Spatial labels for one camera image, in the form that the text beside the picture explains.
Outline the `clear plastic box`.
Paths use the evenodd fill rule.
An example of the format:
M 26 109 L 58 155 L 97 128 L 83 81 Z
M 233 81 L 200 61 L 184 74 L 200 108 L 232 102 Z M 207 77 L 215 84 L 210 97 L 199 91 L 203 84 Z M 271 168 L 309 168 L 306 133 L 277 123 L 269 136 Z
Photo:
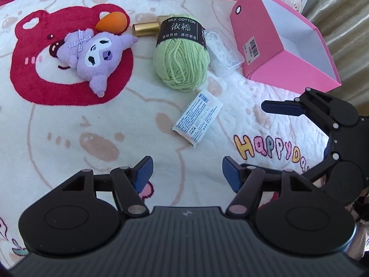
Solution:
M 225 77 L 244 63 L 235 45 L 217 27 L 204 31 L 210 67 L 217 77 Z

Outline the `green yarn ball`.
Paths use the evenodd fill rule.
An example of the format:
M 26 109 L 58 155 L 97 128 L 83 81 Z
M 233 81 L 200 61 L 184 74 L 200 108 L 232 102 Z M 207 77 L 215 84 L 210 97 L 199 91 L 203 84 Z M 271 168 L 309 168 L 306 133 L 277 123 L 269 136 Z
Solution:
M 171 14 L 162 21 L 153 65 L 166 86 L 182 92 L 198 89 L 206 81 L 209 63 L 205 29 L 196 18 Z

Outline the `pink cardboard box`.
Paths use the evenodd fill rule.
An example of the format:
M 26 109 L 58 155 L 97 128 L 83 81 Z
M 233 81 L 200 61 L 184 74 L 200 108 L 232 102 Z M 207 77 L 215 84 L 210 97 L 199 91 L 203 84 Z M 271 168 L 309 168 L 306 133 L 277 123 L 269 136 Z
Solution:
M 230 14 L 247 79 L 303 93 L 341 86 L 318 28 L 280 0 L 238 0 Z

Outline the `small white blue packet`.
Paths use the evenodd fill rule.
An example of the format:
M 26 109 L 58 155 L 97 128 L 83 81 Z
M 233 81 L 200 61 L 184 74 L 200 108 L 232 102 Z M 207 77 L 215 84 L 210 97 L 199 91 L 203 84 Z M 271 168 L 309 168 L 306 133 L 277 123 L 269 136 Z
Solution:
M 216 119 L 223 103 L 208 90 L 202 89 L 179 116 L 172 130 L 192 146 L 196 146 Z

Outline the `white cartoon bear blanket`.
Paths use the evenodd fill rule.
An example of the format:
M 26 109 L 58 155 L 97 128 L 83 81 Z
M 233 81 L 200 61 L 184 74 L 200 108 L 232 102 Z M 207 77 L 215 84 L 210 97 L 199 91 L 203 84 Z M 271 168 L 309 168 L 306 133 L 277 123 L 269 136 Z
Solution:
M 295 93 L 210 67 L 196 90 L 155 73 L 157 35 L 123 52 L 100 98 L 57 58 L 68 33 L 123 12 L 132 25 L 187 14 L 238 50 L 238 0 L 1 0 L 1 274 L 3 276 L 367 276 L 368 187 L 344 206 L 303 173 L 328 136 L 305 114 L 265 113 Z M 222 103 L 194 147 L 172 130 L 202 90 Z M 153 158 L 140 198 L 148 216 L 122 216 L 110 172 Z M 265 170 L 246 218 L 222 160 Z

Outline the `beige curtain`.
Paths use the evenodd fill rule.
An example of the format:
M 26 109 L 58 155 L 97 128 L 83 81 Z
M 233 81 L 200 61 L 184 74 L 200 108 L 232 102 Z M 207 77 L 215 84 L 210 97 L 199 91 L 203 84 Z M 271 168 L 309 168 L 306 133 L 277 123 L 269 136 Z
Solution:
M 368 0 L 312 0 L 304 15 L 320 30 L 342 85 L 331 94 L 368 113 Z

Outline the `purple plush toy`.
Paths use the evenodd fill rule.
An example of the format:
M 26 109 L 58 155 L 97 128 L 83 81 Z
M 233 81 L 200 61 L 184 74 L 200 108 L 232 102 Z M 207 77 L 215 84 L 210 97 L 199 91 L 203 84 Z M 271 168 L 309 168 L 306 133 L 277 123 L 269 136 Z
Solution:
M 57 50 L 57 58 L 89 83 L 92 92 L 102 98 L 107 80 L 121 62 L 123 52 L 138 42 L 131 34 L 109 32 L 94 34 L 92 29 L 68 33 Z

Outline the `gold cap foundation bottle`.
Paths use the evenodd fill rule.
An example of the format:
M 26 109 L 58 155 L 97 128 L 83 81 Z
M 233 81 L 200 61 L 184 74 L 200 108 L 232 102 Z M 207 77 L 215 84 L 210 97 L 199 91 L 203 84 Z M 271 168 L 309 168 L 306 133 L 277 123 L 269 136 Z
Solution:
M 132 34 L 136 37 L 154 36 L 159 34 L 161 23 L 169 16 L 158 16 L 156 21 L 147 23 L 137 23 L 132 25 Z

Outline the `orange makeup sponge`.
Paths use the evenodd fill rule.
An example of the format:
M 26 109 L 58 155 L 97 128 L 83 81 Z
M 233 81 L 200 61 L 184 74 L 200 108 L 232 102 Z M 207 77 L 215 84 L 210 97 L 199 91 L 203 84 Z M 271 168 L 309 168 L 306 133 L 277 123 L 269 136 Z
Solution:
M 123 12 L 115 11 L 101 18 L 96 24 L 95 29 L 99 32 L 121 34 L 126 30 L 128 25 L 128 17 Z

